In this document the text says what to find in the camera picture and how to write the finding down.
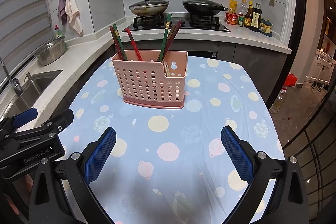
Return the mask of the left hand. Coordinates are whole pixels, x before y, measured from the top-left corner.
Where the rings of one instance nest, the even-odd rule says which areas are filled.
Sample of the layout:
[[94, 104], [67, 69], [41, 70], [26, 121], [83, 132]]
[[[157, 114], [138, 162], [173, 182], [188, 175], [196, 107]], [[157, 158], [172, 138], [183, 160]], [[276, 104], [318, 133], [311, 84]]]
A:
[[5, 196], [16, 215], [20, 213], [18, 209], [20, 202], [23, 202], [27, 206], [29, 205], [33, 183], [34, 181], [29, 174], [12, 182], [5, 182]]

